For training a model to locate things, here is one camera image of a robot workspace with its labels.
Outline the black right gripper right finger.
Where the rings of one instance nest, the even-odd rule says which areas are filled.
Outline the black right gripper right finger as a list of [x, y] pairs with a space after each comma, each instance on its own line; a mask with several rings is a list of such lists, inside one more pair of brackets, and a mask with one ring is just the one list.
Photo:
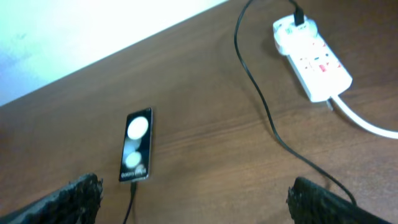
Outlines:
[[295, 224], [388, 224], [304, 177], [288, 189], [287, 205]]

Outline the black Samsung smartphone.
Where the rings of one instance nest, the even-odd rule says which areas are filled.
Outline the black Samsung smartphone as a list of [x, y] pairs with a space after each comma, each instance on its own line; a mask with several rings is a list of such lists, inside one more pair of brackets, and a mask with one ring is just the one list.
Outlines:
[[137, 182], [149, 177], [153, 121], [152, 108], [127, 115], [118, 175], [120, 182]]

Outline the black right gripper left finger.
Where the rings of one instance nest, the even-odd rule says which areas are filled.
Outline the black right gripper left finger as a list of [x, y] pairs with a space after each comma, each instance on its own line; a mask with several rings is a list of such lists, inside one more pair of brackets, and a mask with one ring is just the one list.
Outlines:
[[23, 208], [1, 217], [8, 224], [94, 224], [103, 196], [103, 180], [89, 173]]

